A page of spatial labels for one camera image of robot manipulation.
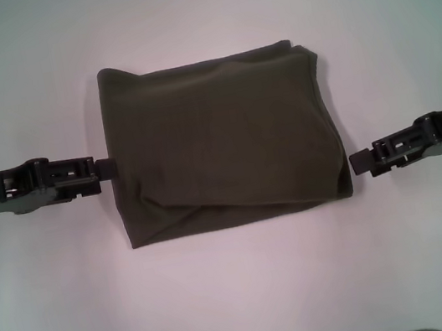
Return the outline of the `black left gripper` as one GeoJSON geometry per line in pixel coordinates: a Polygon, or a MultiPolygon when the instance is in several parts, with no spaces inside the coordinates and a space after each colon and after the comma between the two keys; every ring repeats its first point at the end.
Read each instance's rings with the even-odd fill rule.
{"type": "Polygon", "coordinates": [[[0,214],[16,215],[51,204],[101,193],[100,181],[117,178],[112,158],[92,157],[49,162],[35,158],[0,171],[0,214]]]}

